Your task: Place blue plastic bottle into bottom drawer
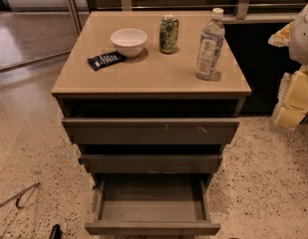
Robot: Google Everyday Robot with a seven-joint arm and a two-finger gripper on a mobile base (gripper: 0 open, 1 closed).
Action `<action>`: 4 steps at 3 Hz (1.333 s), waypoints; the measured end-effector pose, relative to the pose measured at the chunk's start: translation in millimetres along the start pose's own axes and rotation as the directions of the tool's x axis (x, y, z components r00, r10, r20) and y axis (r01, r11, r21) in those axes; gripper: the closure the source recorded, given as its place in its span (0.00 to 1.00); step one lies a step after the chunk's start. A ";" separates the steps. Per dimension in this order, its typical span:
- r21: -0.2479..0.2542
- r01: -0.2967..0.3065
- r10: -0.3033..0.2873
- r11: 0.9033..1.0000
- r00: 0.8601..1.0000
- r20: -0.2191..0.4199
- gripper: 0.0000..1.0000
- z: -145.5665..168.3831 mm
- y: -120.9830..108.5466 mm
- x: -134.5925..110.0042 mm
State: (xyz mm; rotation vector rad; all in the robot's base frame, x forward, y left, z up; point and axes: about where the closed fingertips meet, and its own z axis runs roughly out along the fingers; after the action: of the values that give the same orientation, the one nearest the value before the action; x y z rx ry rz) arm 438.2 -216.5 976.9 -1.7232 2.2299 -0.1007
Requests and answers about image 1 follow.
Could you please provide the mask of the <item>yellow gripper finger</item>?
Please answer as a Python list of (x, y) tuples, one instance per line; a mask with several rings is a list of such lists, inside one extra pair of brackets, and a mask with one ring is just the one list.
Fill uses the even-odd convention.
[(273, 111), (273, 124), (294, 129), (308, 115), (308, 66), (293, 74), (285, 73), (280, 81), (278, 103)]
[(285, 25), (283, 28), (278, 30), (275, 34), (273, 34), (268, 39), (268, 44), (274, 47), (288, 47), (289, 46), (289, 39), (290, 39), (290, 32), (294, 25), (294, 22), (290, 22)]

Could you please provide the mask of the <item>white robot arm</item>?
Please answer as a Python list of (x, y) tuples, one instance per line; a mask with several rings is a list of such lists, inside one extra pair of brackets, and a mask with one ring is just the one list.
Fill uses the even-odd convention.
[(288, 133), (308, 118), (308, 4), (294, 21), (273, 34), (268, 43), (287, 47), (290, 59), (301, 65), (295, 73), (283, 75), (271, 117), (273, 132)]

